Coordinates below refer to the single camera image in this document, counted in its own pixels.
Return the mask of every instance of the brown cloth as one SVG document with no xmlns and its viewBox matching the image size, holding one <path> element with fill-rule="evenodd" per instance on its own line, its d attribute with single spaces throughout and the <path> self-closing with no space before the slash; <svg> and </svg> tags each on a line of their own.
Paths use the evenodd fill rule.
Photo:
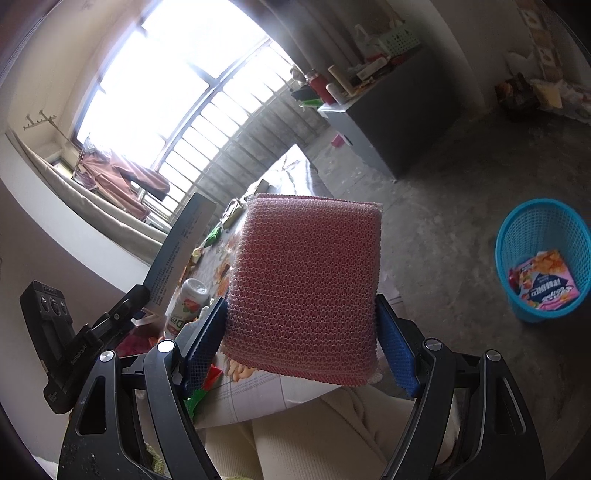
<svg viewBox="0 0 591 480">
<path fill-rule="evenodd" d="M 80 163 L 102 190 L 139 220 L 144 220 L 150 210 L 139 202 L 131 188 L 132 181 L 160 201 L 164 200 L 170 191 L 170 183 L 160 173 L 121 158 L 115 153 L 111 153 L 110 158 L 98 153 L 86 153 Z"/>
</svg>

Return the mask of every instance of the curtain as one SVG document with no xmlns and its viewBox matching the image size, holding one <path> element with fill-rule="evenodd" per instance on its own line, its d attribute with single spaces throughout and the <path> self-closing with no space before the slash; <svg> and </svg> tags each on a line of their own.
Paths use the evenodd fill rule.
<svg viewBox="0 0 591 480">
<path fill-rule="evenodd" d="M 165 233 L 140 222 L 75 181 L 62 176 L 25 145 L 14 131 L 9 130 L 6 135 L 16 151 L 68 207 L 116 244 L 152 264 L 166 239 Z"/>
<path fill-rule="evenodd" d="M 353 37 L 355 25 L 380 34 L 399 18 L 387 0 L 230 1 L 257 22 L 304 74 L 316 70 L 328 79 L 333 64 L 345 71 L 363 63 Z"/>
</svg>

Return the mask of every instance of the white bottle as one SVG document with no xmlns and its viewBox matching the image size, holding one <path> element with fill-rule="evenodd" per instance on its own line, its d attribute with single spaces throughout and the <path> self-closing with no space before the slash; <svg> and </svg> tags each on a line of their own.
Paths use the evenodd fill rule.
<svg viewBox="0 0 591 480">
<path fill-rule="evenodd" d="M 347 99 L 339 90 L 339 87 L 336 86 L 336 84 L 329 83 L 328 85 L 326 85 L 326 91 L 332 95 L 332 97 L 337 101 L 339 105 L 344 105 L 347 103 Z"/>
<path fill-rule="evenodd" d="M 197 318 L 208 300 L 209 291 L 203 283 L 196 278 L 185 280 L 174 303 L 173 311 L 166 321 L 164 336 L 170 339 L 176 338 L 185 323 Z"/>
</svg>

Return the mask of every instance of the concrete floor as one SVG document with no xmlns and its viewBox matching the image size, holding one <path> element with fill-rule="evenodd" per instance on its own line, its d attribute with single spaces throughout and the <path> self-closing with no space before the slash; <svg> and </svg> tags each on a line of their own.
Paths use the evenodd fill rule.
<svg viewBox="0 0 591 480">
<path fill-rule="evenodd" d="M 514 124 L 494 112 L 459 121 L 400 181 L 334 148 L 326 131 L 307 154 L 335 197 L 379 202 L 382 275 L 408 317 L 455 351 L 499 350 L 533 416 L 548 476 L 591 424 L 590 302 L 572 317 L 525 325 L 498 281 L 494 249 L 505 216 L 536 197 L 591 219 L 591 128 L 541 113 Z"/>
</svg>

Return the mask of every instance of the snack package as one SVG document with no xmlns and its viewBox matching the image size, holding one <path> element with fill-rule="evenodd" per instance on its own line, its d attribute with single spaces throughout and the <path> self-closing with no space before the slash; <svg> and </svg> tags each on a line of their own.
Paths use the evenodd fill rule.
<svg viewBox="0 0 591 480">
<path fill-rule="evenodd" d="M 558 250 L 539 252 L 512 272 L 519 275 L 517 295 L 535 309 L 558 310 L 579 296 Z"/>
</svg>

